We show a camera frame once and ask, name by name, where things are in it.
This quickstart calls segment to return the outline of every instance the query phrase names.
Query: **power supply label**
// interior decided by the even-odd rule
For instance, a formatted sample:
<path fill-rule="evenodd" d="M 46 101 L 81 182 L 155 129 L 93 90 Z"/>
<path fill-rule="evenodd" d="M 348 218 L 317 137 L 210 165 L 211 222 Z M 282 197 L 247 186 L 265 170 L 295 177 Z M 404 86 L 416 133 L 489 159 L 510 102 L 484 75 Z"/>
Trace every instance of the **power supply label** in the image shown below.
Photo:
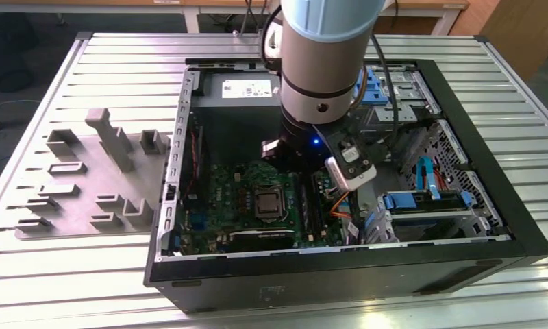
<path fill-rule="evenodd" d="M 270 80 L 225 80 L 221 84 L 221 97 L 271 97 Z"/>

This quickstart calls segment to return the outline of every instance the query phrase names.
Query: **open computer tower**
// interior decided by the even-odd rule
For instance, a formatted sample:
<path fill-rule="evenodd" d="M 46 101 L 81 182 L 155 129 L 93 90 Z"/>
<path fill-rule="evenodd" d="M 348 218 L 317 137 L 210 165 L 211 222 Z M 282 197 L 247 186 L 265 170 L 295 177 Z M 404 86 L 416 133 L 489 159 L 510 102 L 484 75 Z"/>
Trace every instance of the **open computer tower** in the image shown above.
<path fill-rule="evenodd" d="M 548 256 L 433 61 L 388 62 L 398 138 L 348 195 L 323 168 L 305 181 L 259 160 L 279 78 L 255 60 L 186 64 L 143 280 L 185 313 L 449 293 Z M 352 114 L 370 143 L 393 119 L 377 65 Z"/>

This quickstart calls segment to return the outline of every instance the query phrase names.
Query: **slotted aluminum surface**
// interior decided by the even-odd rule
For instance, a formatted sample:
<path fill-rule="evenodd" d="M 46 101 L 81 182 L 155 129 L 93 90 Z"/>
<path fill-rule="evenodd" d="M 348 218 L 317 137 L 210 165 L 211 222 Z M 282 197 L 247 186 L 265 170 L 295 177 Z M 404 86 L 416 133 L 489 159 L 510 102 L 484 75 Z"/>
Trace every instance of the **slotted aluminum surface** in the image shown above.
<path fill-rule="evenodd" d="M 548 111 L 538 100 L 494 50 L 470 37 L 378 40 L 386 57 L 438 64 L 548 238 Z M 0 327 L 548 328 L 548 258 L 450 295 L 186 316 L 142 286 L 146 234 L 14 238 L 15 210 L 3 205 L 29 197 L 17 186 L 38 184 L 26 168 L 53 160 L 43 152 L 47 132 L 93 133 L 82 118 L 94 107 L 109 108 L 111 125 L 126 133 L 169 132 L 183 59 L 254 57 L 255 42 L 226 34 L 94 34 L 75 41 L 0 179 Z M 372 47 L 366 56 L 376 56 Z"/>

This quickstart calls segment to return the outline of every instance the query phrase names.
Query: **black cable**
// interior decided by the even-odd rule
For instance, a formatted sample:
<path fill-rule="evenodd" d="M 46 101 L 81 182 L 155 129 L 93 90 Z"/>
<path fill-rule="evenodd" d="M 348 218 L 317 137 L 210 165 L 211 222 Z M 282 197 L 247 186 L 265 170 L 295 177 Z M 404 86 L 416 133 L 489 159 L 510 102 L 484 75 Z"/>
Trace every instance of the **black cable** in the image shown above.
<path fill-rule="evenodd" d="M 271 13 L 269 14 L 269 16 L 267 16 L 267 19 L 266 19 L 265 22 L 263 22 L 262 38 L 261 38 L 261 40 L 259 40 L 259 58 L 261 58 L 261 60 L 262 60 L 262 62 L 263 62 L 263 65 L 265 65 L 266 68 L 267 68 L 267 61 L 266 61 L 266 59 L 265 59 L 265 35 L 266 35 L 266 32 L 267 32 L 267 28 L 269 28 L 271 22 L 274 21 L 275 16 L 277 16 L 278 13 L 279 13 L 279 10 L 282 10 L 282 6 L 281 6 L 281 5 L 278 5 L 278 6 L 275 7 L 275 9 L 273 10 L 273 12 L 271 12 Z"/>
<path fill-rule="evenodd" d="M 263 15 L 265 7 L 267 6 L 267 0 L 263 0 L 262 9 L 259 10 L 259 15 Z"/>
<path fill-rule="evenodd" d="M 396 138 L 398 135 L 398 107 L 396 104 L 396 94 L 393 92 L 393 84 L 392 84 L 392 77 L 389 76 L 389 69 L 385 63 L 384 52 L 381 51 L 380 44 L 377 42 L 376 35 L 372 34 L 372 43 L 373 47 L 376 48 L 376 53 L 380 58 L 381 67 L 384 68 L 384 75 L 385 75 L 385 84 L 389 93 L 389 103 L 392 104 L 392 113 L 393 113 L 393 128 L 392 128 L 392 140 L 388 145 L 394 145 Z"/>
<path fill-rule="evenodd" d="M 245 32 L 245 23 L 247 21 L 247 14 L 251 16 L 251 21 L 254 24 L 254 28 L 255 28 L 255 33 L 257 33 L 257 20 L 255 17 L 253 15 L 253 10 L 251 10 L 251 1 L 253 0 L 245 0 L 245 5 L 247 7 L 247 9 L 245 10 L 245 15 L 243 15 L 243 21 L 241 23 L 241 30 L 238 31 L 238 35 L 241 36 Z"/>
<path fill-rule="evenodd" d="M 400 5 L 398 5 L 398 0 L 393 0 L 393 5 L 396 6 L 396 13 L 392 17 L 392 24 L 389 25 L 389 32 L 392 32 L 393 27 L 396 26 L 396 21 L 398 19 L 398 13 L 400 13 Z"/>

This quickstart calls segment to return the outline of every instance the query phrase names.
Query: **robotic arm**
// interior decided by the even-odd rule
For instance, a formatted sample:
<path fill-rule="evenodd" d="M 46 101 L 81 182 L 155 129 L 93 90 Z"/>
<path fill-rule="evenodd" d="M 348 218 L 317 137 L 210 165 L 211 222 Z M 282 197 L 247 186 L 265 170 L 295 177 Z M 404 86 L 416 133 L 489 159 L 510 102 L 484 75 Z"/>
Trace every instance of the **robotic arm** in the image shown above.
<path fill-rule="evenodd" d="M 376 176 L 373 160 L 386 154 L 358 141 L 349 109 L 372 26 L 392 2 L 281 0 L 282 133 L 262 144 L 262 158 L 306 173 L 323 163 L 344 191 Z"/>

